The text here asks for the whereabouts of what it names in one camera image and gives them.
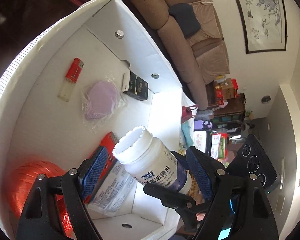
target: dark gray pillow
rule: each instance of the dark gray pillow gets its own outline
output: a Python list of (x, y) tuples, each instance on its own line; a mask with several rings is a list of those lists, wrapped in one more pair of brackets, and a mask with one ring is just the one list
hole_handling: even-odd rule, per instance
[(178, 3), (172, 5), (169, 8), (169, 14), (176, 19), (186, 39), (196, 34), (201, 28), (190, 4)]

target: pillow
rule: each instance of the pillow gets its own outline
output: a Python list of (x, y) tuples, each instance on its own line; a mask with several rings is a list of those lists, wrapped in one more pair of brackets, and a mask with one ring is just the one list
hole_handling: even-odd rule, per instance
[(193, 7), (194, 14), (201, 25), (200, 30), (187, 39), (190, 46), (208, 38), (222, 38), (216, 20), (213, 1), (201, 0), (190, 3), (190, 5)]
[(169, 8), (169, 14), (176, 19), (186, 39), (193, 36), (201, 28), (190, 4), (178, 3), (172, 5)]
[(224, 41), (196, 58), (204, 83), (207, 85), (221, 74), (230, 74)]

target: white bottle lid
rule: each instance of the white bottle lid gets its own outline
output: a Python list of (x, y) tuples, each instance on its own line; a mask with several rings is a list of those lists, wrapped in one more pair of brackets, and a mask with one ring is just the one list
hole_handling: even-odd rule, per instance
[(115, 145), (113, 156), (123, 165), (132, 163), (146, 152), (152, 139), (153, 135), (143, 125), (135, 127)]

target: camera lens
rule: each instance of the camera lens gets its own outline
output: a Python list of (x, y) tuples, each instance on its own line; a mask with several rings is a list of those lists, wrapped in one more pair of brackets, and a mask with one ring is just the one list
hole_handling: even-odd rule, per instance
[(248, 161), (248, 165), (247, 165), (248, 171), (250, 173), (255, 173), (259, 169), (259, 166), (260, 166), (260, 161), (258, 160), (258, 157), (252, 156)]
[(249, 144), (245, 145), (242, 149), (242, 155), (244, 157), (247, 157), (250, 154), (250, 150), (251, 150), (250, 145)]
[(264, 187), (264, 185), (266, 184), (266, 176), (264, 174), (259, 174), (258, 180), (261, 182), (261, 185)]

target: white plastic bottle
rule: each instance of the white plastic bottle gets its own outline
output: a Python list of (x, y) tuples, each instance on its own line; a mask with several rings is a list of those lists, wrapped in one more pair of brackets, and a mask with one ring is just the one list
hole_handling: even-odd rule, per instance
[(128, 132), (116, 144), (113, 156), (141, 184), (155, 183), (187, 194), (191, 177), (163, 142), (144, 127)]

